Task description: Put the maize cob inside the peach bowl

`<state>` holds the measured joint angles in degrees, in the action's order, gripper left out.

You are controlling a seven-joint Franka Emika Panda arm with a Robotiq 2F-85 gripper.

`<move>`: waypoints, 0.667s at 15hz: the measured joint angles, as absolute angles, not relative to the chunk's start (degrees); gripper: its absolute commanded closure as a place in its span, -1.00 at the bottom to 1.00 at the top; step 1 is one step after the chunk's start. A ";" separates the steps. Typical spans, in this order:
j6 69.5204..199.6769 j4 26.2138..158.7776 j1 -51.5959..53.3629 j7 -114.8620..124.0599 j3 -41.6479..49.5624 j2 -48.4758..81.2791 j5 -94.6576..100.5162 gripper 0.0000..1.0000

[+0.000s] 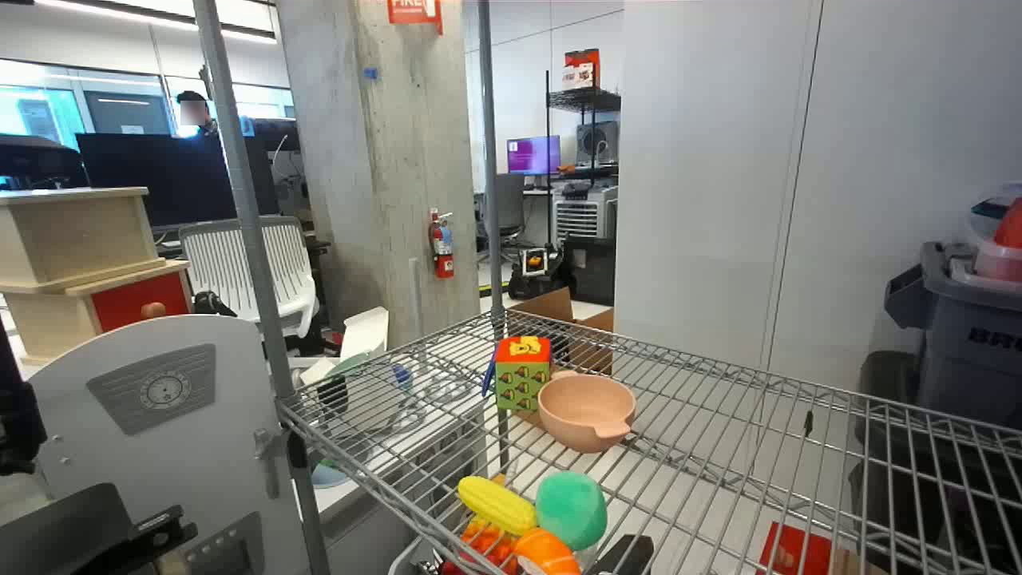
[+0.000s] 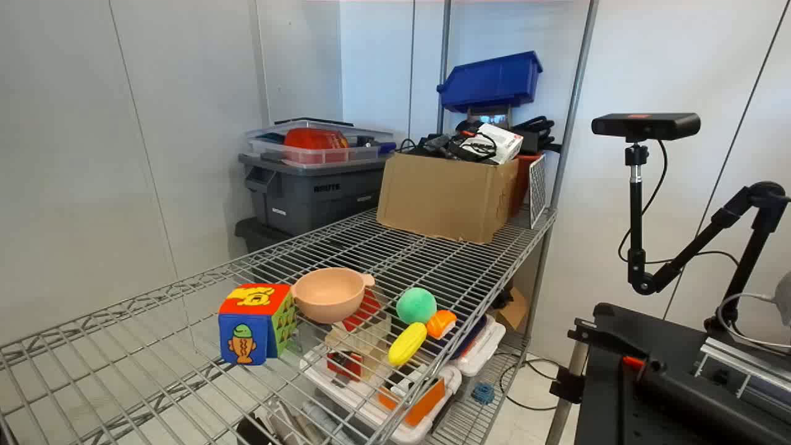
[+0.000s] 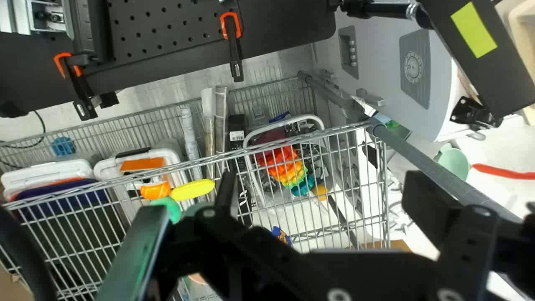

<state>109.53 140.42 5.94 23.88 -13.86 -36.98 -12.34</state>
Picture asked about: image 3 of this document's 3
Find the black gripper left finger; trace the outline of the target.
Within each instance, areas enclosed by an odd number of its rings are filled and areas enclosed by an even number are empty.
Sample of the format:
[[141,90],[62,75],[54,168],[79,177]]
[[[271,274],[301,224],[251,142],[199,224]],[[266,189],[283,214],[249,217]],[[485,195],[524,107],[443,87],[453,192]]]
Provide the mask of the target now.
[[159,204],[142,207],[102,282],[96,301],[167,301],[179,279],[201,274],[226,301],[261,301],[263,279],[231,244],[244,230],[231,215],[236,173],[226,170],[216,200],[179,222]]

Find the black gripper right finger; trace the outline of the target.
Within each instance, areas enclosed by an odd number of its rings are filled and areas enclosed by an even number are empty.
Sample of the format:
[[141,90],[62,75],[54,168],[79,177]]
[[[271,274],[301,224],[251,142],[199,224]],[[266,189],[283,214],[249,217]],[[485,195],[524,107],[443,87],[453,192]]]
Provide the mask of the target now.
[[492,272],[535,296],[534,214],[515,222],[487,205],[463,205],[420,170],[407,173],[402,205],[440,250],[437,301],[505,301],[487,287]]

